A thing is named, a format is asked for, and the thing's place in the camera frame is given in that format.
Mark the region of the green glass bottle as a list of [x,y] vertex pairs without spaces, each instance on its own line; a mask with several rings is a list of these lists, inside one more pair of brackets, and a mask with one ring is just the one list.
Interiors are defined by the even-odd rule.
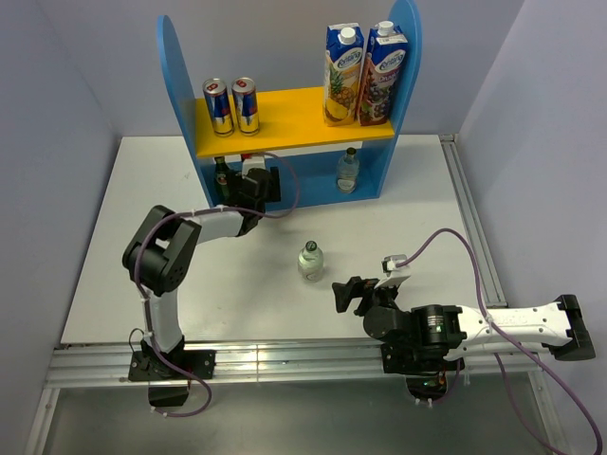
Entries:
[[214,159],[214,186],[221,202],[230,197],[230,175],[231,168],[223,156]]

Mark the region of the clear glass bottle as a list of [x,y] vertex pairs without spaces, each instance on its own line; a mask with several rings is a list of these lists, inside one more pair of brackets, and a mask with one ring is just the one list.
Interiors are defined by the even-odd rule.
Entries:
[[337,188],[343,193],[355,190],[359,176],[359,159],[354,147],[346,149],[337,165]]
[[317,282],[324,271],[323,252],[315,241],[307,241],[298,255],[298,270],[308,282]]

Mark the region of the energy drink can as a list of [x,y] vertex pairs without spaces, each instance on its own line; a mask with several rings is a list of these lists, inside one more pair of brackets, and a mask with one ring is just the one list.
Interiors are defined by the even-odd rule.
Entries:
[[214,133],[220,137],[230,136],[234,125],[226,84],[221,79],[211,78],[204,81],[202,88]]
[[254,81],[246,77],[235,79],[232,83],[231,93],[240,132],[246,136],[258,134],[260,120]]

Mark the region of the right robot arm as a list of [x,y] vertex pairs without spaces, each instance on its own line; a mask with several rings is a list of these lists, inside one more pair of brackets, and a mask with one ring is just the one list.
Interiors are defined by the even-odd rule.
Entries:
[[345,312],[359,300],[354,314],[364,332],[381,342],[382,353],[414,372],[453,369],[467,356],[548,351],[558,361],[593,359],[595,349],[574,295],[545,305],[497,308],[484,316],[478,308],[431,304],[403,311],[395,298],[410,274],[383,279],[352,277],[334,282],[336,310]]

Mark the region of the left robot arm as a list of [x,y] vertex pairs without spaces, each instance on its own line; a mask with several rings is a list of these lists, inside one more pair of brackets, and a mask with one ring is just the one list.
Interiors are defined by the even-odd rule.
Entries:
[[252,167],[236,179],[225,205],[177,213],[150,209],[122,255],[122,265],[142,297],[144,343],[153,350],[151,368],[174,378],[185,366],[185,337],[179,325],[177,288],[183,283],[196,248],[248,234],[266,216],[266,204],[281,200],[276,167]]

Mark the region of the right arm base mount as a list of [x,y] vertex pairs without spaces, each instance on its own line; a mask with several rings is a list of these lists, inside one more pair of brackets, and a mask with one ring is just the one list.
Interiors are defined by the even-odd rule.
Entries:
[[383,371],[403,375],[409,393],[420,400],[444,397],[449,391],[447,373],[459,374],[465,368],[463,359],[419,360],[414,358],[412,350],[396,348],[386,343],[380,346],[380,351]]

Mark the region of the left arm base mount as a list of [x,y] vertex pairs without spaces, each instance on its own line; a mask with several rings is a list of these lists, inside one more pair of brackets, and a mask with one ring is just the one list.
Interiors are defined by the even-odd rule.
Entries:
[[[153,411],[166,417],[185,418],[205,411],[212,402],[207,383],[215,367],[215,350],[187,350],[181,339],[169,353],[157,352],[147,341],[131,356],[127,380],[148,384],[148,402]],[[190,397],[193,385],[200,385],[207,396],[202,405],[190,411],[177,411]]]

